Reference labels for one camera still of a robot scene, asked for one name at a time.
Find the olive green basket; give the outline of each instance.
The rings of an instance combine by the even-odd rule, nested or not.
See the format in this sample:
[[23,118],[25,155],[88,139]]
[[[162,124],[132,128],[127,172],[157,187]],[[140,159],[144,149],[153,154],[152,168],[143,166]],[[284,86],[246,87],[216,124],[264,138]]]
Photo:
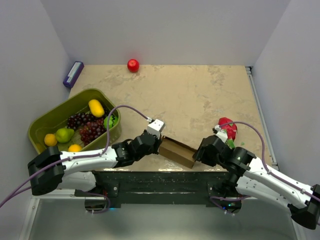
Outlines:
[[[36,119],[29,127],[28,136],[38,154],[42,153],[45,145],[46,134],[54,134],[58,129],[67,127],[68,118],[77,113],[88,113],[89,101],[98,100],[103,107],[111,110],[115,105],[98,89],[89,88],[71,97],[56,108]],[[110,129],[110,143],[116,141],[121,135],[121,115],[118,109],[113,112],[118,117],[116,124]],[[105,132],[87,146],[80,139],[79,129],[75,131],[71,140],[67,143],[57,144],[60,151],[68,151],[72,144],[79,144],[83,147],[81,151],[97,150],[104,148],[107,144],[107,133]]]

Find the blue eraser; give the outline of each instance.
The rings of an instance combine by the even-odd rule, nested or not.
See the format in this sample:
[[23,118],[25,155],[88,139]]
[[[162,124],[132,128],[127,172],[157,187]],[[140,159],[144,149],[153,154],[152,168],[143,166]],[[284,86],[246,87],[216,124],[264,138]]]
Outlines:
[[82,61],[75,61],[72,68],[70,69],[68,75],[63,80],[63,85],[65,85],[67,88],[71,89],[75,85],[75,83],[76,83],[82,69],[84,69],[84,67],[85,67],[85,65]]

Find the beige table surface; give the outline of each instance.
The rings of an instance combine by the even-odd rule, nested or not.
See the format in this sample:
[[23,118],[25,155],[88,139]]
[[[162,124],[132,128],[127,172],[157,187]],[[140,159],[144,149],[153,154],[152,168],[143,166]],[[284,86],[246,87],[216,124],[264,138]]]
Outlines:
[[[213,134],[219,118],[228,117],[254,125],[262,134],[256,102],[244,66],[142,65],[131,73],[125,65],[86,65],[70,97],[88,88],[101,90],[116,106],[137,108],[165,122],[163,135],[198,149],[202,138]],[[120,108],[122,134],[118,139],[139,136],[148,122],[127,108]],[[261,157],[261,141],[250,128],[237,124],[235,145]],[[272,163],[269,150],[266,162]],[[193,169],[160,155],[149,155],[123,171],[224,171],[196,162]]]

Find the brown box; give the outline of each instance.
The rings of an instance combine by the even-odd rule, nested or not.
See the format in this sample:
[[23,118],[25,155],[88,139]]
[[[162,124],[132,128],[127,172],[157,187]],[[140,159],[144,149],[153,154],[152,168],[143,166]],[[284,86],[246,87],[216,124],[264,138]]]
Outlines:
[[192,158],[197,150],[170,137],[163,136],[159,154],[178,164],[192,169],[195,160]]

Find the gray floor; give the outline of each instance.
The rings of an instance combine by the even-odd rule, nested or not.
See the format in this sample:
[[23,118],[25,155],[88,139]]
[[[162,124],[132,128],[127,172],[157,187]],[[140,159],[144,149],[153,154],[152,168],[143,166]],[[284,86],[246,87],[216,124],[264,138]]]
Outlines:
[[201,205],[123,205],[91,215],[83,200],[40,201],[31,240],[295,240],[289,216],[246,200],[235,217]]

